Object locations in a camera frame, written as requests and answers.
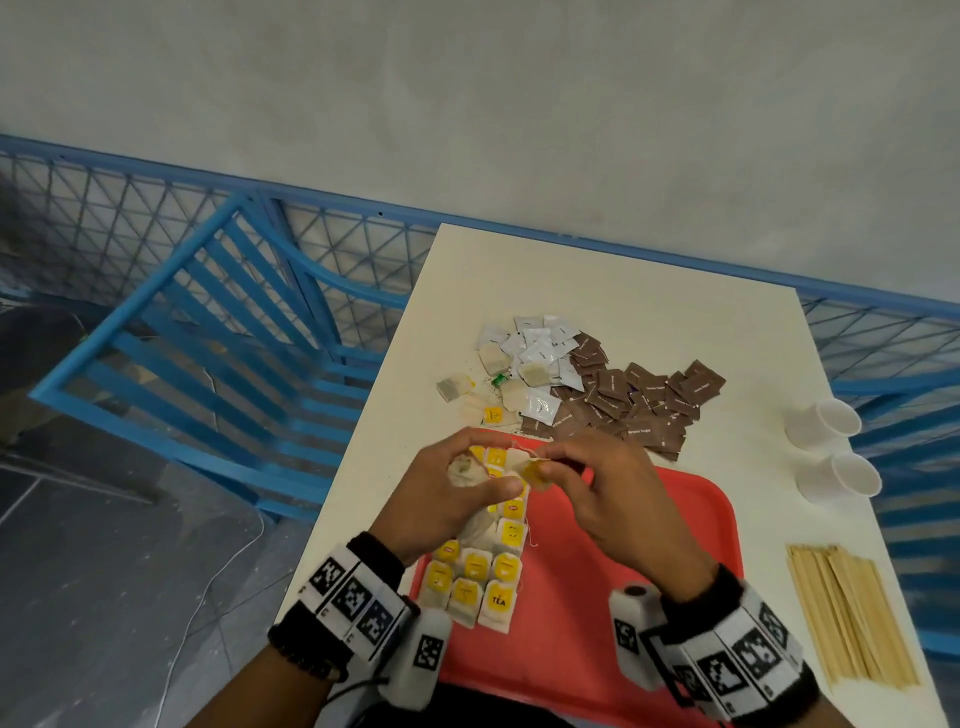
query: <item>gray floor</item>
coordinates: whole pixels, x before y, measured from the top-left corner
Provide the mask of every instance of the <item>gray floor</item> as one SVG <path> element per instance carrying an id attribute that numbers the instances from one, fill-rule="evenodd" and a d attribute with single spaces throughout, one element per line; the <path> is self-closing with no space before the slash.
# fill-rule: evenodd
<path id="1" fill-rule="evenodd" d="M 85 437 L 83 450 L 108 450 L 109 469 L 126 468 L 141 491 L 152 485 L 158 503 L 42 484 L 0 525 L 5 728 L 152 726 L 205 583 L 260 529 L 249 506 L 209 481 L 101 433 Z M 23 485 L 0 476 L 6 502 Z M 268 522 L 214 582 L 161 725 L 182 726 L 263 646 L 309 533 Z"/>

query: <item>person's right hand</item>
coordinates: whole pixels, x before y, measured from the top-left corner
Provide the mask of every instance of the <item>person's right hand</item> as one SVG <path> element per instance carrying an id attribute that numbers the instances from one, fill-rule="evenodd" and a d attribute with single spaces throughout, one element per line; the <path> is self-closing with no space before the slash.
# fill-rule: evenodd
<path id="1" fill-rule="evenodd" d="M 543 445 L 537 456 L 593 469 L 591 488 L 563 463 L 540 464 L 544 477 L 570 499 L 580 527 L 614 561 L 676 601 L 699 595 L 713 582 L 716 562 L 693 538 L 646 450 L 587 429 Z"/>

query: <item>white paper cup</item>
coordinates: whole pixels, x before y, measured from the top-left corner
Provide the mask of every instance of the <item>white paper cup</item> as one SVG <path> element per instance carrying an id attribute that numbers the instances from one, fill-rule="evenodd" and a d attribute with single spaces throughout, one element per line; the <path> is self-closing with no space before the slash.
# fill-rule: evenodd
<path id="1" fill-rule="evenodd" d="M 800 449 L 815 449 L 852 437 L 862 423 L 856 410 L 840 400 L 822 400 L 786 418 L 786 438 Z"/>
<path id="2" fill-rule="evenodd" d="M 797 488 L 811 503 L 873 497 L 882 487 L 876 468 L 852 452 L 831 455 L 797 474 Z"/>

